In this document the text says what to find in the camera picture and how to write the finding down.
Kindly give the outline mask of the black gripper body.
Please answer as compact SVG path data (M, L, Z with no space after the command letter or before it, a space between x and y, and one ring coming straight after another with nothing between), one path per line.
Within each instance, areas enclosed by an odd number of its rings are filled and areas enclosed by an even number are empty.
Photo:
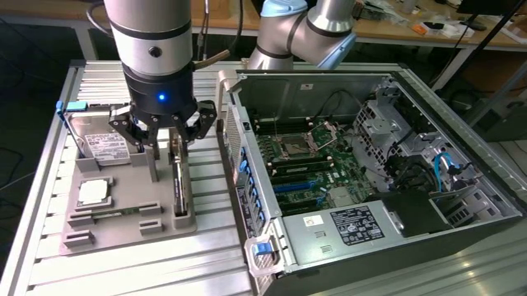
M127 65L123 71L133 101L131 112L145 124L153 124L153 117L158 118L161 126L174 126L174 115L183 120L191 118L198 111L191 63L170 75L139 74Z

